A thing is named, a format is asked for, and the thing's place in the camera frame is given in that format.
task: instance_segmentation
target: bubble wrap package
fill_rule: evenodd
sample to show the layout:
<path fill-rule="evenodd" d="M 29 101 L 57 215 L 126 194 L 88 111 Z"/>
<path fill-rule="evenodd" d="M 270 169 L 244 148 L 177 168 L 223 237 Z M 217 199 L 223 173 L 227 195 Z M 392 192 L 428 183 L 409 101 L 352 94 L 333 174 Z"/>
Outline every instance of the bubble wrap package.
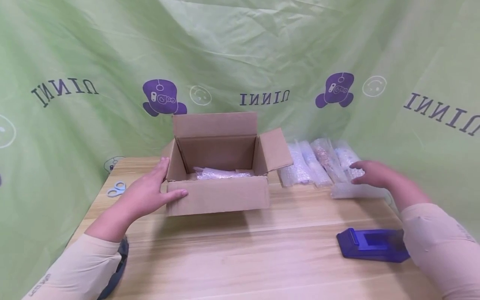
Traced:
<path fill-rule="evenodd" d="M 320 138 L 311 143 L 313 153 L 332 179 L 333 183 L 349 182 L 343 171 L 330 139 Z"/>
<path fill-rule="evenodd" d="M 352 148 L 348 145 L 347 141 L 339 140 L 333 143 L 335 153 L 338 156 L 340 165 L 348 176 L 349 180 L 363 176 L 365 172 L 363 170 L 357 170 L 350 168 L 350 165 L 360 161 L 360 158 L 353 152 Z"/>
<path fill-rule="evenodd" d="M 300 146 L 297 143 L 288 144 L 288 149 L 293 159 L 293 165 L 278 170 L 283 186 L 311 183 L 311 171 L 303 159 Z"/>
<path fill-rule="evenodd" d="M 389 195 L 388 190 L 375 188 L 367 184 L 354 185 L 351 183 L 336 183 L 332 187 L 333 199 L 350 198 L 385 198 Z"/>
<path fill-rule="evenodd" d="M 299 142 L 298 145 L 300 146 L 300 151 L 303 155 L 303 159 L 305 159 L 305 163 L 310 168 L 313 183 L 315 183 L 317 187 L 332 185 L 333 183 L 330 176 L 328 176 L 324 167 L 322 167 L 315 157 L 308 141 Z"/>
<path fill-rule="evenodd" d="M 193 167 L 197 173 L 197 180 L 206 179 L 222 179 L 222 178 L 234 178 L 234 177 L 250 177 L 251 173 L 241 171 L 223 171 L 212 168 L 199 168 Z"/>

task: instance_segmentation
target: person's left hand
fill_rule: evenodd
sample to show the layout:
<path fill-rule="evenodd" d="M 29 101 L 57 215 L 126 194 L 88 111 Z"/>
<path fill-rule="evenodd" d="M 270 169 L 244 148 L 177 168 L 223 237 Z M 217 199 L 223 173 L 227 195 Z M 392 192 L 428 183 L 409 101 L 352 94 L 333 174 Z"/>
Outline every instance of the person's left hand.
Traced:
<path fill-rule="evenodd" d="M 131 214 L 134 219 L 138 219 L 151 214 L 168 202 L 188 195 L 186 190 L 176 190 L 168 193 L 160 192 L 160 185 L 167 174 L 169 162 L 168 157 L 162 157 L 150 173 L 135 180 L 127 188 L 125 193 L 115 203 L 115 206 L 121 207 L 122 210 Z"/>

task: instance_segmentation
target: wooden table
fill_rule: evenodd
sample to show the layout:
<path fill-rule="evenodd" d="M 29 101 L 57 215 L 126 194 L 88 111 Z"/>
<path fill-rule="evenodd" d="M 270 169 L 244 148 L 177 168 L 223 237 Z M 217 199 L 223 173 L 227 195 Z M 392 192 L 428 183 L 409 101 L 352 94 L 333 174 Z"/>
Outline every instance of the wooden table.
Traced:
<path fill-rule="evenodd" d="M 158 157 L 132 157 L 113 169 L 75 241 Z M 439 299 L 412 260 L 389 264 L 345 259 L 336 234 L 400 228 L 381 199 L 333 200 L 312 185 L 282 188 L 269 174 L 272 206 L 259 211 L 165 217 L 165 208 L 128 230 L 130 253 L 112 299 Z"/>

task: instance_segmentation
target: purple logo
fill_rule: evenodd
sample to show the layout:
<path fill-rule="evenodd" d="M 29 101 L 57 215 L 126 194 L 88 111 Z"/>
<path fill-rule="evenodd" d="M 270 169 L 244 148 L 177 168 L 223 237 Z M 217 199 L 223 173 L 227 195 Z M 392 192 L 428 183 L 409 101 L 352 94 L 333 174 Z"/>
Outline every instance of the purple logo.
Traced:
<path fill-rule="evenodd" d="M 187 113 L 185 104 L 177 102 L 177 87 L 173 82 L 164 79 L 149 80 L 143 89 L 148 99 L 148 102 L 144 102 L 144 109 L 150 116 Z"/>
<path fill-rule="evenodd" d="M 107 160 L 104 164 L 103 164 L 103 168 L 105 170 L 107 170 L 108 173 L 110 173 L 111 171 L 113 171 L 113 168 L 115 167 L 115 165 L 122 159 L 124 159 L 125 157 L 124 156 L 115 156 L 115 157 L 112 157 L 111 159 Z"/>
<path fill-rule="evenodd" d="M 324 108 L 329 103 L 338 103 L 346 108 L 353 101 L 353 94 L 348 90 L 353 84 L 353 74 L 335 73 L 328 77 L 325 82 L 325 93 L 315 99 L 318 108 Z"/>

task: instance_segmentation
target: purple plastic object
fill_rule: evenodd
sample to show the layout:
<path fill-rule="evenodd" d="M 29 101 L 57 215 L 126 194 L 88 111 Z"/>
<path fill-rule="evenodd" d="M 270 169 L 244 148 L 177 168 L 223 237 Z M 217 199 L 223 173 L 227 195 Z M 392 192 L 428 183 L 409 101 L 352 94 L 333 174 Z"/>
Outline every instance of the purple plastic object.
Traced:
<path fill-rule="evenodd" d="M 402 263 L 410 258 L 402 238 L 402 230 L 392 229 L 348 228 L 336 235 L 343 257 L 391 263 Z"/>

